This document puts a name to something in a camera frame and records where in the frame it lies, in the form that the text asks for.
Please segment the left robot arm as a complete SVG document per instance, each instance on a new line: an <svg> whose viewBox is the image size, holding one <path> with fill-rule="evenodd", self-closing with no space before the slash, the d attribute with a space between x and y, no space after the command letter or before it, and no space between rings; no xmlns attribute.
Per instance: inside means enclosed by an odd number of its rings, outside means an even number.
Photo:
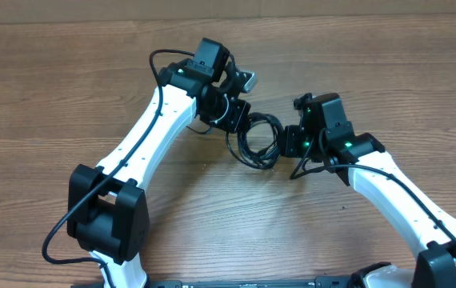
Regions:
<svg viewBox="0 0 456 288"><path fill-rule="evenodd" d="M250 108L238 96L257 81L208 38L180 62L152 72L154 95L128 135L96 167L79 165L70 176L67 233L101 269L101 287L147 285L139 252L150 230L146 190L155 170L195 118L235 132Z"/></svg>

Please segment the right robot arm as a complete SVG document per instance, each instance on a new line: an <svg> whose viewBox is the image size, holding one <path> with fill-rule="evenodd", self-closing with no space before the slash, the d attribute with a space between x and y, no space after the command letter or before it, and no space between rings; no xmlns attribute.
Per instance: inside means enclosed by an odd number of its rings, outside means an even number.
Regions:
<svg viewBox="0 0 456 288"><path fill-rule="evenodd" d="M357 135L336 93L293 101L300 120L287 126L281 154L299 158L291 178L327 171L358 192L408 245L413 269L378 262L352 273L348 287L456 287L456 218L400 170L373 135Z"/></svg>

